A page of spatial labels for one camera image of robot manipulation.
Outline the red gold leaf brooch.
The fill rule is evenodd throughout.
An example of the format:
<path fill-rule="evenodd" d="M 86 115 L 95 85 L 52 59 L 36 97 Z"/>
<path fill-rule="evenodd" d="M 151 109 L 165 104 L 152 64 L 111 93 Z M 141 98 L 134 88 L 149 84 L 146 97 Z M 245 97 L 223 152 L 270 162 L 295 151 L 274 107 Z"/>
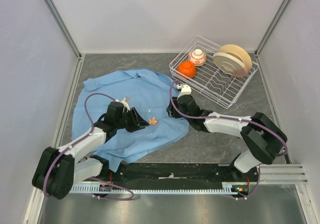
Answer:
<path fill-rule="evenodd" d="M 150 118 L 149 120 L 148 120 L 148 123 L 150 124 L 150 125 L 153 125 L 153 126 L 155 126 L 156 124 L 157 124 L 157 119 L 155 118 L 155 117 L 152 117 L 152 118 Z"/>

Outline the light blue button shirt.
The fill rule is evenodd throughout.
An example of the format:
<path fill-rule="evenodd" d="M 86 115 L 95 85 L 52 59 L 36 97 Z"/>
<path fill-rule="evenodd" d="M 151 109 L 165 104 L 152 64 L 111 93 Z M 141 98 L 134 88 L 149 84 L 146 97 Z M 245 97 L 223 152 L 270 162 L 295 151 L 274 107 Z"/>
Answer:
<path fill-rule="evenodd" d="M 74 140 L 107 111 L 111 99 L 122 100 L 129 97 L 130 107 L 134 107 L 141 117 L 148 121 L 155 117 L 157 124 L 136 132 L 118 130 L 107 143 L 94 150 L 95 155 L 109 161 L 109 168 L 117 171 L 120 162 L 135 162 L 145 155 L 166 147 L 189 131 L 189 123 L 183 118 L 170 118 L 166 108 L 170 96 L 178 92 L 170 91 L 172 79 L 148 69 L 115 71 L 110 74 L 89 78 L 84 81 L 72 117 L 71 138 Z"/>

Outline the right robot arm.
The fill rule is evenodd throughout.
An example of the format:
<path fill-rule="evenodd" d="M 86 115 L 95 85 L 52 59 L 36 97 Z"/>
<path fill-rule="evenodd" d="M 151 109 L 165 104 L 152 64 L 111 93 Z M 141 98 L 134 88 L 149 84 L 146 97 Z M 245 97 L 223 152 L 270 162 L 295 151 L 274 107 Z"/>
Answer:
<path fill-rule="evenodd" d="M 238 154 L 229 165 L 229 175 L 242 180 L 260 164 L 270 165 L 287 151 L 286 135 L 264 113 L 253 116 L 225 116 L 201 109 L 191 95 L 172 97 L 167 107 L 168 116 L 185 118 L 197 131 L 223 133 L 243 139 L 247 150 Z"/>

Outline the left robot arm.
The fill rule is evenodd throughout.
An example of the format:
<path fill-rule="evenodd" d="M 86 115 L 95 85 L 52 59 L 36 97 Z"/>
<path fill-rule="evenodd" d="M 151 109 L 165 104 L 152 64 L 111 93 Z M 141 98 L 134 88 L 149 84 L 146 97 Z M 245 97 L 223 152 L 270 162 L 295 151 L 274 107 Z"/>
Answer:
<path fill-rule="evenodd" d="M 61 200 L 79 182 L 91 177 L 104 181 L 110 175 L 109 167 L 96 158 L 85 161 L 82 158 L 109 141 L 118 130 L 132 133 L 147 126 L 149 123 L 134 107 L 130 108 L 124 101 L 113 101 L 106 113 L 83 135 L 59 148 L 44 149 L 31 184 L 44 194 Z"/>

